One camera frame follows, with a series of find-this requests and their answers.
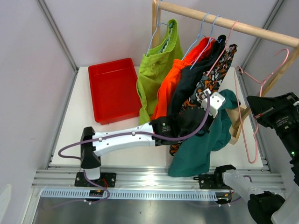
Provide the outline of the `pink hanger of teal shorts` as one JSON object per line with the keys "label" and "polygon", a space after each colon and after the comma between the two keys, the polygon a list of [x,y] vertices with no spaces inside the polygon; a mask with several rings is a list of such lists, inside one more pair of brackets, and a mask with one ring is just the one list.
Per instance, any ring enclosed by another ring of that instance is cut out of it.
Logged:
{"label": "pink hanger of teal shorts", "polygon": [[[275,54],[275,56],[279,55],[283,51],[286,52],[286,56],[285,56],[284,60],[282,61],[282,63],[261,82],[258,81],[257,79],[255,79],[249,73],[245,72],[242,67],[237,66],[235,68],[235,70],[234,70],[234,81],[235,81],[235,91],[236,91],[237,98],[238,98],[237,81],[236,81],[237,80],[237,72],[240,72],[241,75],[243,73],[245,73],[253,81],[260,84],[260,91],[258,93],[258,96],[260,96],[260,97],[264,96],[265,94],[267,94],[269,92],[269,90],[274,86],[273,81],[278,81],[280,79],[279,75],[283,74],[283,73],[281,73],[281,70],[283,70],[285,68],[285,63],[288,60],[290,52],[289,52],[289,49],[287,49],[287,48],[281,49],[279,52],[277,52]],[[253,134],[253,137],[254,137],[254,140],[255,140],[255,158],[254,158],[254,160],[250,159],[248,145],[247,145],[246,136],[245,136],[245,131],[244,131],[244,128],[243,128],[243,122],[248,117],[250,112],[251,112],[251,110],[250,110],[249,106],[247,106],[245,108],[245,110],[243,110],[243,111],[241,111],[241,107],[238,106],[239,119],[236,122],[233,123],[233,126],[241,129],[248,162],[250,164],[254,164],[254,163],[256,163],[257,158],[258,158],[258,141],[257,141],[257,138],[256,138],[256,134],[257,134],[257,131],[258,131],[258,126],[256,127],[256,129],[254,131],[254,134]]]}

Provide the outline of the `pink hanger of camouflage shorts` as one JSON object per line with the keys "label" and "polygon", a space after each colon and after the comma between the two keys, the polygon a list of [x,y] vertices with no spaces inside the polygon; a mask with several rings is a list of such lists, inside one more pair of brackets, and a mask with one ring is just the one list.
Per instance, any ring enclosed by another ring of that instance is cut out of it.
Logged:
{"label": "pink hanger of camouflage shorts", "polygon": [[218,61],[221,59],[222,55],[224,54],[224,52],[226,51],[226,48],[228,46],[228,42],[229,42],[229,39],[231,37],[231,34],[235,28],[235,26],[237,25],[239,21],[236,20],[232,26],[232,28],[230,29],[230,32],[228,34],[228,38],[226,39],[226,42],[225,42],[225,47],[223,49],[223,51],[219,54],[218,58],[215,60],[214,64],[212,65],[212,67],[210,68],[210,70],[208,71],[208,73],[206,74],[207,76],[211,73],[211,71],[214,69],[214,67],[216,66],[216,64],[218,63]]}

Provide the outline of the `teal green shorts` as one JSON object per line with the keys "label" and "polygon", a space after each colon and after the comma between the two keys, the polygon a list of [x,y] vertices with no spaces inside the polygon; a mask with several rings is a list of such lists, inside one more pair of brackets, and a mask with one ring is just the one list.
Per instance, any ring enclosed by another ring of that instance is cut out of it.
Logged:
{"label": "teal green shorts", "polygon": [[218,117],[210,126],[208,133],[200,131],[198,135],[170,146],[169,153],[174,158],[168,170],[170,177],[192,177],[209,171],[210,154],[219,151],[231,140],[229,132],[232,125],[227,109],[235,109],[238,100],[231,90],[222,90],[224,105],[219,109]]}

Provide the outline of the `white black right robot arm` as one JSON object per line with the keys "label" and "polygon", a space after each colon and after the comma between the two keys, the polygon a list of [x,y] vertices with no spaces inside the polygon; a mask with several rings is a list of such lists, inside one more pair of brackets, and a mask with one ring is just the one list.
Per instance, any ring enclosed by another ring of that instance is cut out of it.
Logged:
{"label": "white black right robot arm", "polygon": [[[299,98],[289,92],[266,98],[248,96],[247,101],[258,124],[274,129],[291,157],[294,182],[299,183]],[[246,203],[258,224],[297,224],[299,222],[299,188],[287,199],[254,185],[232,165],[217,167],[213,177],[218,188],[234,190]]]}

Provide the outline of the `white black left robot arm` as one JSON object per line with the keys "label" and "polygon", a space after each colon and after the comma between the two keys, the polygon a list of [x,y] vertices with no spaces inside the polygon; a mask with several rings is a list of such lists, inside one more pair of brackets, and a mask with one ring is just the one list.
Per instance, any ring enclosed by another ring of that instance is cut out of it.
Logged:
{"label": "white black left robot arm", "polygon": [[132,147],[172,145],[208,129],[212,122],[209,111],[199,107],[178,114],[159,117],[135,128],[111,133],[96,132],[91,126],[81,135],[80,166],[85,181],[92,187],[101,182],[101,156]]}

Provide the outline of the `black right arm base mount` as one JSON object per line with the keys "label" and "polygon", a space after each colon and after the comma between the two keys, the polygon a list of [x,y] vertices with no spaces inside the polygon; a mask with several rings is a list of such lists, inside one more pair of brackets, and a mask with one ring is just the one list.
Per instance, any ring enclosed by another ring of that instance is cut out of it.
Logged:
{"label": "black right arm base mount", "polygon": [[215,174],[203,174],[193,177],[199,183],[200,189],[227,189],[222,178]]}

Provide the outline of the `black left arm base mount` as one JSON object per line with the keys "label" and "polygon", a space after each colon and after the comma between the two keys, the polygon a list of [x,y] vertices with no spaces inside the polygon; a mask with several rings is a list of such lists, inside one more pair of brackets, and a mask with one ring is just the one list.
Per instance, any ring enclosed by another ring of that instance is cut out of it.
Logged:
{"label": "black left arm base mount", "polygon": [[[100,185],[102,187],[114,188],[116,183],[116,173],[103,172],[100,175],[100,178],[97,180],[92,180],[93,183]],[[75,187],[95,187],[85,179],[84,172],[77,172],[75,178]]]}

